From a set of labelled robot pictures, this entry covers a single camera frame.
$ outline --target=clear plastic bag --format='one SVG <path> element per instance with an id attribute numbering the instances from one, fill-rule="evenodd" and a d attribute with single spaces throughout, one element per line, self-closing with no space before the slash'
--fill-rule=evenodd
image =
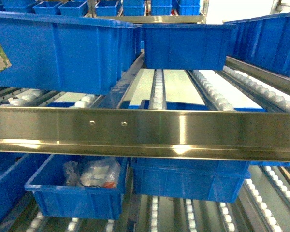
<path id="1" fill-rule="evenodd" d="M 120 164 L 115 157 L 91 161 L 83 166 L 80 182 L 83 186 L 114 189 L 120 174 Z"/>
<path id="2" fill-rule="evenodd" d="M 79 186 L 79 165 L 77 162 L 69 161 L 63 165 L 64 176 L 66 177 L 67 186 Z"/>

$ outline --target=metal rail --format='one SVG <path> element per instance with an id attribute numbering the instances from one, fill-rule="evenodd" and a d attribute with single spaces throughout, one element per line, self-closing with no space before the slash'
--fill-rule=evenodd
<path id="1" fill-rule="evenodd" d="M 290 79 L 285 76 L 258 68 L 254 65 L 245 63 L 232 57 L 227 57 L 226 65 L 253 76 L 258 80 L 263 81 L 264 83 L 267 83 L 274 88 L 277 88 L 278 90 L 290 95 Z"/>
<path id="2" fill-rule="evenodd" d="M 290 114 L 0 107 L 0 151 L 288 162 Z"/>
<path id="3" fill-rule="evenodd" d="M 122 17 L 95 17 L 112 19 L 130 23 L 205 23 L 206 17 L 199 16 L 122 16 Z"/>

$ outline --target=flow rack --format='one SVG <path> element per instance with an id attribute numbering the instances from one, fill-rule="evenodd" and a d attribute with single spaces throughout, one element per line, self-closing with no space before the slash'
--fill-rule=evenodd
<path id="1" fill-rule="evenodd" d="M 124 97 L 144 67 L 143 57 L 142 53 L 112 91 L 106 96 L 95 96 L 87 109 L 44 107 L 64 94 L 52 91 L 28 103 L 29 107 L 0 106 L 0 151 L 290 162 L 290 102 L 275 102 L 276 98 L 270 99 L 260 91 L 260 86 L 235 70 L 277 89 L 287 89 L 284 92 L 288 94 L 290 79 L 228 57 L 227 66 L 217 73 L 272 113 L 237 112 L 223 95 L 213 97 L 213 93 L 217 94 L 215 87 L 206 75 L 193 70 L 186 70 L 186 74 L 211 111 L 167 110 L 164 79 L 157 78 L 153 82 L 150 109 L 128 110 Z M 157 72 L 163 75 L 163 70 L 155 71 L 155 76 Z M 0 88 L 0 104 L 10 94 L 11 91 Z M 82 143 L 89 135 L 93 139 Z M 206 143 L 210 140 L 220 143 Z M 33 196 L 27 193 L 0 224 L 0 232 L 290 231 L 290 167 L 251 166 L 249 170 L 251 179 L 245 180 L 236 202 L 230 204 L 136 195 L 129 168 L 119 220 L 45 217 Z"/>

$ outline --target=white roller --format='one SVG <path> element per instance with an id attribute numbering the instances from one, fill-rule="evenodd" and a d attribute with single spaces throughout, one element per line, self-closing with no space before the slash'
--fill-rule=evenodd
<path id="1" fill-rule="evenodd" d="M 69 225 L 68 225 L 68 230 L 69 231 L 75 231 L 76 225 L 77 225 L 76 222 L 70 222 Z"/>

